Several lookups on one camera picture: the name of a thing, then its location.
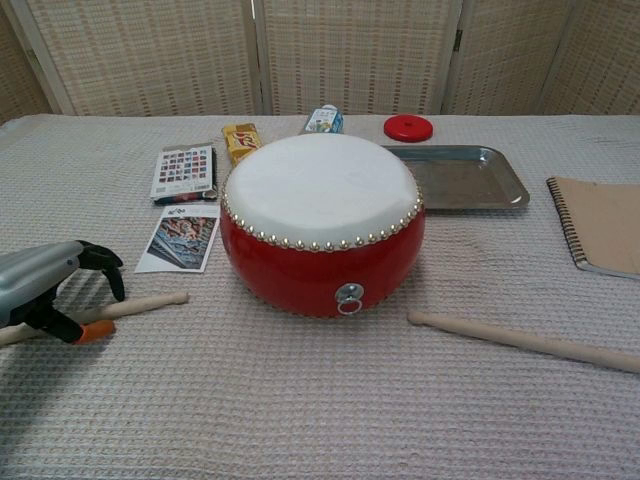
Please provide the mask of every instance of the notebook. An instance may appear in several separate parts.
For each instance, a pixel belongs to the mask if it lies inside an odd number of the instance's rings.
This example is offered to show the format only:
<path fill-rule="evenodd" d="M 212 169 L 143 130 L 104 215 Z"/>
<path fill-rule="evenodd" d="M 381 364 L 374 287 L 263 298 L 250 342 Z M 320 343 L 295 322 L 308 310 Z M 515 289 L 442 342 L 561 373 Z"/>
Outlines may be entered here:
<path fill-rule="evenodd" d="M 547 185 L 576 266 L 640 280 L 640 185 L 562 177 Z"/>

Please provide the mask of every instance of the drum head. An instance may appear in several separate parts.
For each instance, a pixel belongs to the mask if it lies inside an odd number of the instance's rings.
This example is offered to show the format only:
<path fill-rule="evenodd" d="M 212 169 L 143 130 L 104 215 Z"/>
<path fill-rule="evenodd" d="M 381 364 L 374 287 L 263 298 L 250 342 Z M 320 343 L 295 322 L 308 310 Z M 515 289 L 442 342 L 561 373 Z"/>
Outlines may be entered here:
<path fill-rule="evenodd" d="M 395 155 L 326 133 L 252 153 L 227 179 L 224 203 L 245 229 L 264 234 L 258 238 L 287 239 L 306 250 L 327 243 L 351 248 L 381 231 L 395 233 L 422 206 L 413 176 Z"/>

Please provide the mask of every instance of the wooden drumstick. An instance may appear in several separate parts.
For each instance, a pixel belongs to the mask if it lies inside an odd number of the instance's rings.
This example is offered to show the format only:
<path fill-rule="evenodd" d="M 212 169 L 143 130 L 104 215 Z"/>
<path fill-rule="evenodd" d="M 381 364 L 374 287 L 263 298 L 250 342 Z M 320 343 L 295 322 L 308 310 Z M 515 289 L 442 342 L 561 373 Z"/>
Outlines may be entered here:
<path fill-rule="evenodd" d="M 530 333 L 507 330 L 482 323 L 467 322 L 446 315 L 427 315 L 409 312 L 407 319 L 414 325 L 429 325 L 447 332 L 481 338 L 536 352 L 549 353 L 558 357 L 589 362 L 603 367 L 616 368 L 627 372 L 640 373 L 640 357 L 614 352 L 590 345 L 538 337 Z"/>
<path fill-rule="evenodd" d="M 114 319 L 133 315 L 135 313 L 147 312 L 166 305 L 181 304 L 189 301 L 189 294 L 186 292 L 171 293 L 165 295 L 154 295 L 152 297 L 138 298 L 135 300 L 125 300 L 124 302 L 112 303 L 104 307 L 92 308 L 83 312 L 76 312 L 69 315 L 76 322 L 86 325 L 103 319 Z M 21 342 L 33 337 L 46 335 L 42 330 L 31 328 L 25 323 L 12 327 L 0 329 L 0 346 Z"/>

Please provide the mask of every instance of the table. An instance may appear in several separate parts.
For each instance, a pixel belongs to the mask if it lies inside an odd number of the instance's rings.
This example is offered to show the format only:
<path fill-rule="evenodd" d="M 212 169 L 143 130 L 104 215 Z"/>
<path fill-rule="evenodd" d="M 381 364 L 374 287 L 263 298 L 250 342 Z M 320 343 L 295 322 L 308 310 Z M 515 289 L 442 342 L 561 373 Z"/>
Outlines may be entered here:
<path fill-rule="evenodd" d="M 0 349 L 0 477 L 640 478 L 640 376 L 467 339 L 408 309 L 640 354 L 640 282 L 578 270 L 552 175 L 640 182 L 640 117 L 435 116 L 431 144 L 502 151 L 531 193 L 522 212 L 427 218 L 418 264 L 356 318 L 280 312 L 236 278 L 218 238 L 204 274 L 133 274 L 159 218 L 156 152 L 254 122 L 265 143 L 303 116 L 39 115 L 0 129 L 2 253 L 84 239 L 124 260 L 131 298 L 191 293 L 74 347 Z M 381 144 L 384 116 L 347 116 Z M 113 301 L 77 272 L 57 301 Z"/>

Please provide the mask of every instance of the red lid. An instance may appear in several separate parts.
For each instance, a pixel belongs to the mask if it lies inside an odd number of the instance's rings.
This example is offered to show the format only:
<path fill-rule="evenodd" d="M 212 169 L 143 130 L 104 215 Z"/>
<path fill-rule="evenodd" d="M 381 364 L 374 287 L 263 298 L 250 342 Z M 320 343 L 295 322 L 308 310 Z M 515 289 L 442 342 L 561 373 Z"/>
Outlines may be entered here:
<path fill-rule="evenodd" d="M 431 138 L 433 125 L 417 115 L 396 115 L 384 122 L 384 133 L 401 142 L 421 142 Z"/>

